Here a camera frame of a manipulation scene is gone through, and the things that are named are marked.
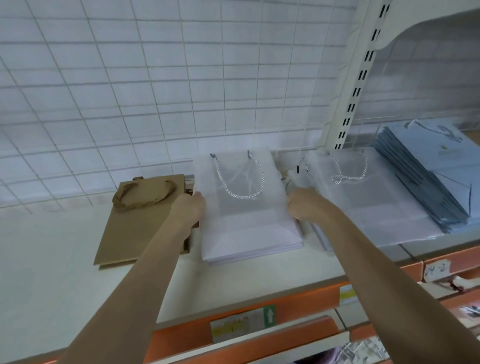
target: white rope handle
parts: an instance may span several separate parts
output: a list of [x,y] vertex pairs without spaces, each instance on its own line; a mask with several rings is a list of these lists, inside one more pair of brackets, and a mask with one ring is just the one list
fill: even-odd
[[215,165],[216,165],[216,172],[218,173],[218,177],[220,178],[220,181],[222,182],[223,184],[223,188],[225,188],[225,191],[232,197],[235,197],[235,198],[241,198],[241,199],[245,199],[245,198],[254,198],[256,196],[258,196],[259,194],[262,193],[262,191],[264,190],[264,187],[265,187],[265,172],[264,172],[264,169],[262,168],[262,166],[260,165],[260,162],[258,161],[257,158],[255,158],[251,153],[250,153],[250,150],[247,150],[247,154],[248,154],[248,158],[250,159],[253,159],[255,161],[255,163],[257,164],[258,168],[260,169],[260,172],[262,172],[262,185],[260,186],[260,190],[258,190],[257,192],[255,192],[254,194],[250,194],[248,196],[242,196],[242,195],[238,195],[238,194],[234,194],[232,191],[230,191],[227,187],[227,184],[225,183],[223,177],[222,177],[222,173],[220,173],[220,167],[218,165],[218,159],[216,157],[215,154],[211,154],[210,153],[210,156],[213,158],[213,160],[215,161]]
[[445,127],[443,125],[438,125],[437,126],[437,128],[440,129],[440,131],[438,131],[438,130],[435,130],[435,129],[430,129],[430,128],[426,127],[425,125],[423,125],[418,119],[414,119],[406,125],[406,128],[408,128],[413,123],[417,124],[419,127],[423,128],[425,130],[428,130],[429,132],[444,135],[447,138],[452,139],[454,142],[457,142],[457,143],[463,142],[463,138],[461,136],[454,135],[453,132],[450,129],[448,129],[447,127]]
[[336,170],[338,171],[338,174],[336,176],[332,176],[332,182],[334,182],[336,184],[341,184],[343,182],[343,180],[359,181],[362,178],[364,178],[365,175],[367,174],[368,160],[367,160],[367,155],[365,153],[363,153],[363,156],[365,157],[365,168],[363,169],[363,173],[360,177],[350,177],[350,176],[343,175],[342,171],[340,169],[340,164],[338,163],[338,160],[335,158],[335,156],[333,154],[331,154],[331,156],[332,156],[333,160],[335,161]]

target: white wire grid panel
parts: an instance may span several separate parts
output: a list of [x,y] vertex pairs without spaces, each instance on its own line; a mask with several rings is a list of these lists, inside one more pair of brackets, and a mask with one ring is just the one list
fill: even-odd
[[480,128],[480,11],[418,24],[379,50],[344,147],[368,145],[391,121],[443,118]]
[[103,203],[197,154],[316,146],[356,6],[0,1],[0,217]]

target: hand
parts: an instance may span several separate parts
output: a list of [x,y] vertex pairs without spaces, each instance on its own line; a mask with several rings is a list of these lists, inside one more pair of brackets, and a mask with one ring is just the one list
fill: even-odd
[[297,188],[288,196],[288,212],[297,220],[311,221],[324,200],[313,188]]
[[205,199],[200,192],[195,195],[181,194],[173,202],[168,219],[181,221],[189,228],[195,225],[205,212]]

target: frosted gift bag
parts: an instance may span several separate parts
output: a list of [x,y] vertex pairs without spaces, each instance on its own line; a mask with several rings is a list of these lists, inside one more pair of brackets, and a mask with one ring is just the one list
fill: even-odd
[[310,151],[306,164],[316,190],[376,246],[443,234],[374,148]]
[[226,263],[303,246],[268,150],[200,156],[193,164],[195,189],[206,200],[203,260]]

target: white countertop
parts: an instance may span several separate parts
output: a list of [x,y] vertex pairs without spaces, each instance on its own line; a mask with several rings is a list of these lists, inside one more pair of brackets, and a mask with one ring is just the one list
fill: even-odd
[[[0,363],[68,346],[128,272],[130,266],[93,266],[109,212],[110,206],[94,206],[0,221]],[[309,231],[303,249],[215,267],[201,260],[199,231],[194,231],[191,253],[180,257],[168,287],[159,326],[343,276],[337,258],[322,250],[309,225],[303,227]],[[428,244],[440,246],[442,239]],[[382,251],[394,261],[409,257],[400,246]]]

